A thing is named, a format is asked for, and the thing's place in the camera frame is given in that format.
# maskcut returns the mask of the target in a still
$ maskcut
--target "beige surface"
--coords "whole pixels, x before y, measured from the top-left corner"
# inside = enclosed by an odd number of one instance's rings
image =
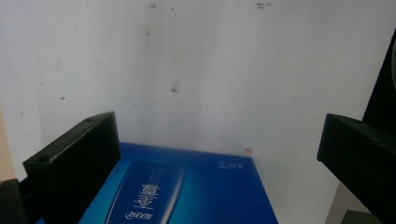
[[[7,135],[0,111],[0,180],[15,178],[14,167],[9,153]]]
[[[347,210],[370,213],[361,201],[343,183],[340,183],[325,224],[341,224]]]

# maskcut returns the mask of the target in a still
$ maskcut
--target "wooden surface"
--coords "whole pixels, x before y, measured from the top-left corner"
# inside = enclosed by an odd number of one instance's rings
[[[9,153],[7,135],[0,111],[0,180],[15,178],[14,167]]]

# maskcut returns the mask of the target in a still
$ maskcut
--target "stained white surface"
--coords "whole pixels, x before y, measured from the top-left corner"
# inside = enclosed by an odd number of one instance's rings
[[[396,1],[1,1],[0,106],[21,163],[91,115],[120,140],[253,157],[279,223],[324,223],[327,113],[361,119]]]

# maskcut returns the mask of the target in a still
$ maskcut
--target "blue box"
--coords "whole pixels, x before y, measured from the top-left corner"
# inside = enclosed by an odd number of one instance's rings
[[[253,159],[120,143],[79,223],[277,223]]]

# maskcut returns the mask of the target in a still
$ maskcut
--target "box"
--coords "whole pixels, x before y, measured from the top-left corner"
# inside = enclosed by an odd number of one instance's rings
[[[79,223],[277,223],[253,159],[120,143]]]

